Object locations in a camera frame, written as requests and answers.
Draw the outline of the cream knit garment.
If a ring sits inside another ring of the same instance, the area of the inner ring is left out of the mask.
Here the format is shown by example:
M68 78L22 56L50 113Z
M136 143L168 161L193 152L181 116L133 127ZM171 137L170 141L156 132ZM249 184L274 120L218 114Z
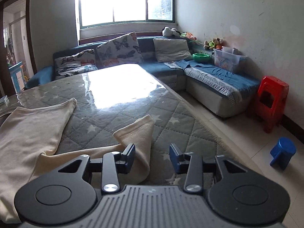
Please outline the cream knit garment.
M77 100L49 107L26 109L17 107L1 125L1 221L19 223L14 207L17 191L35 178L82 155L101 158L112 151L122 151L135 144L135 161L125 184L139 184L150 172L150 150L154 120L150 115L137 119L114 132L117 145L57 154L63 131Z

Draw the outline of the small blue plastic stool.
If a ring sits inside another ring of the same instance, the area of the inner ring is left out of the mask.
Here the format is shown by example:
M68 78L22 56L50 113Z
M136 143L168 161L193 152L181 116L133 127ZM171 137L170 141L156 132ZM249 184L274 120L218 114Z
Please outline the small blue plastic stool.
M270 151L270 154L273 157L270 165L277 165L282 170L285 170L295 153L296 147L294 143L289 138L281 137Z

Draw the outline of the red plastic stool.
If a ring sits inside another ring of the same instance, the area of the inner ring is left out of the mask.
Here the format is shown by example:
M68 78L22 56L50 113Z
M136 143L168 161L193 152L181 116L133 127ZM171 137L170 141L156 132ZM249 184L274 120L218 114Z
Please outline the red plastic stool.
M263 130L271 133L282 119L289 85L274 76L264 76L253 102L253 114L263 121Z

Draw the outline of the blue cloth on sofa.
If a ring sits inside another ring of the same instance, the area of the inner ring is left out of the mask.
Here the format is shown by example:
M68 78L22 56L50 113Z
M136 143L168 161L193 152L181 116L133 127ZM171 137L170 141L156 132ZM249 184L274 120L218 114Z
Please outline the blue cloth on sofa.
M183 68L183 70L185 70L186 68L193 67L197 70L201 70L214 77L217 77L219 80L223 81L224 83L230 84L231 86L233 86L238 91L244 94L255 92L260 85L260 80L255 79L253 76L250 76L245 73L235 74L220 67L217 67L213 64L197 63L194 60L180 60L176 61L175 63L179 67Z

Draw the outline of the blue corner sofa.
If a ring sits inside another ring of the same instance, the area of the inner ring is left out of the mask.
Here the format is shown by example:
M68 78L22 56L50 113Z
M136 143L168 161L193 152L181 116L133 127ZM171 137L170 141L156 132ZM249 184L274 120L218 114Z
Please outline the blue corner sofa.
M149 74L155 76L175 91L187 91L211 112L222 118L228 118L242 113L253 99L255 92L244 94L230 84L224 83L214 77L193 67L179 67L175 62L158 62L155 56L153 39L168 39L164 37L137 37L143 62L138 65ZM188 43L190 53L194 48L194 43L184 39ZM41 86L55 80L55 59L60 57L72 56L86 49L93 49L96 56L96 66L103 69L96 48L108 41L98 42L88 45L81 45L65 51L53 54L53 64L38 71L27 83L25 89Z

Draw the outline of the light blue small cabinet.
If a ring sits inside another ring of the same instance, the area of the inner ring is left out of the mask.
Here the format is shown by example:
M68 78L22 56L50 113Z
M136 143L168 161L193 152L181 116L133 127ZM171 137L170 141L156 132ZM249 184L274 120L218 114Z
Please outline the light blue small cabinet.
M22 62L9 67L10 77L16 93L20 93L25 87L24 73Z

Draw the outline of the clear plastic storage box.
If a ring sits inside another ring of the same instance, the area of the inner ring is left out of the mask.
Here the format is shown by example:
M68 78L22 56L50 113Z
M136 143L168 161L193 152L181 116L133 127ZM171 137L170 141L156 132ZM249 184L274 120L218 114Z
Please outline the clear plastic storage box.
M232 73L240 73L247 57L238 49L223 46L222 50L214 50L214 65Z

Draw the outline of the small butterfly print cushion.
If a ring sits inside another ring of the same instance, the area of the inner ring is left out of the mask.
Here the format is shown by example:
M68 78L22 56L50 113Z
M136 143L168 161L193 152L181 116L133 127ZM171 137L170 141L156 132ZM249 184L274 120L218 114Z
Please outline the small butterfly print cushion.
M86 49L72 56L55 59L55 79L98 70L93 49Z

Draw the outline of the green plastic bowl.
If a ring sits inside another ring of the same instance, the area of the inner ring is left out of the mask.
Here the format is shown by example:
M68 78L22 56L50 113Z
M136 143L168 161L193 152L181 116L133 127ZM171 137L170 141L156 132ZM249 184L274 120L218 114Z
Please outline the green plastic bowl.
M203 53L194 53L192 57L193 60L197 63L210 63L212 60L210 55Z

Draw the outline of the brown plush toys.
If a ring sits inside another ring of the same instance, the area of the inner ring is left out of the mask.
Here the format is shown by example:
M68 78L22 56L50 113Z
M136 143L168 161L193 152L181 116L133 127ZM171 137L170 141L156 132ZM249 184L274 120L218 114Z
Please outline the brown plush toys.
M222 38L213 38L211 41L205 41L203 48L205 50L222 50L224 40Z

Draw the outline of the large butterfly print cushion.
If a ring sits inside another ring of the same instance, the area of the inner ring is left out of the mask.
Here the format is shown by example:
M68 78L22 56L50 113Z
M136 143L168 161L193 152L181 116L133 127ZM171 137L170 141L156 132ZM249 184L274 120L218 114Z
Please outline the large butterfly print cushion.
M96 52L103 68L126 63L138 64L143 62L143 56L135 32L119 36L99 45L96 48Z

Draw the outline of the grey plain cushion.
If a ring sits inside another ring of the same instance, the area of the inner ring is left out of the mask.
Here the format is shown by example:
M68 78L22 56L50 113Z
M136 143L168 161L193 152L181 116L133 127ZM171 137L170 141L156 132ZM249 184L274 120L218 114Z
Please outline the grey plain cushion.
M192 60L188 43L184 39L153 39L158 62Z

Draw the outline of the orange green plush toy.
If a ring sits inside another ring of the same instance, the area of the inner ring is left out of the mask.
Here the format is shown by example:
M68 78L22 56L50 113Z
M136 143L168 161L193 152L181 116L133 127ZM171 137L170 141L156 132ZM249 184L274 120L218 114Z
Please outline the orange green plush toy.
M191 41L196 41L197 40L197 38L190 32L182 32L180 36L182 38L187 38Z

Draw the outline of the white black plush toy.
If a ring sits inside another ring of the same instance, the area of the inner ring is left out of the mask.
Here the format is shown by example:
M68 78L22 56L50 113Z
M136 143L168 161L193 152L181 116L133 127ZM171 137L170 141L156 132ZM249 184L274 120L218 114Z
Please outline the white black plush toy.
M162 35L164 37L173 37L173 36L177 36L180 37L181 36L181 32L178 31L176 28L169 28L168 26L165 26L162 30Z

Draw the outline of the dark wooden door frame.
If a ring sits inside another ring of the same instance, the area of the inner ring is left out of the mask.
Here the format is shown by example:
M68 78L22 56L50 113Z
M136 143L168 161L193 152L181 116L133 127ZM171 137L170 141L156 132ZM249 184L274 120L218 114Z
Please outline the dark wooden door frame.
M30 0L1 1L1 96L16 94L9 67L22 62L25 85L37 73L29 12Z

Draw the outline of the window with green frame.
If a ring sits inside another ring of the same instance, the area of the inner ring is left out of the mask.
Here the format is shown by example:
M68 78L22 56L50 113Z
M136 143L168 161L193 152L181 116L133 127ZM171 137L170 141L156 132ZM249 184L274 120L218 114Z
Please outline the window with green frame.
M80 27L133 22L173 22L174 0L79 0Z

